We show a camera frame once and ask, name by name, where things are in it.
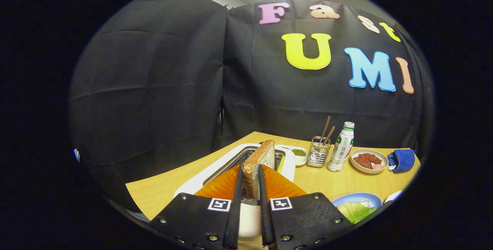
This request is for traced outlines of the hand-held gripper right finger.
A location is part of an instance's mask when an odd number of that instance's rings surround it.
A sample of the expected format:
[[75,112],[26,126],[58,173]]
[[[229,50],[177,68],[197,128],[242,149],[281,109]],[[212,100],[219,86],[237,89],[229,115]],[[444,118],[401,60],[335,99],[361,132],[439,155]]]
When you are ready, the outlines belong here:
[[314,250],[353,228],[321,192],[269,198],[263,165],[258,166],[262,245],[270,250]]

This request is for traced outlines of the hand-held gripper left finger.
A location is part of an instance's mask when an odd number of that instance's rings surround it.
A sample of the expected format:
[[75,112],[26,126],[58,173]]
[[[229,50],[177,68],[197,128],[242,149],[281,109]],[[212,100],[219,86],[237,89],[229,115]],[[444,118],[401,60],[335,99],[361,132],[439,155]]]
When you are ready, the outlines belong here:
[[227,180],[226,196],[179,193],[151,220],[150,227],[187,250],[238,249],[243,172],[239,165],[206,185]]

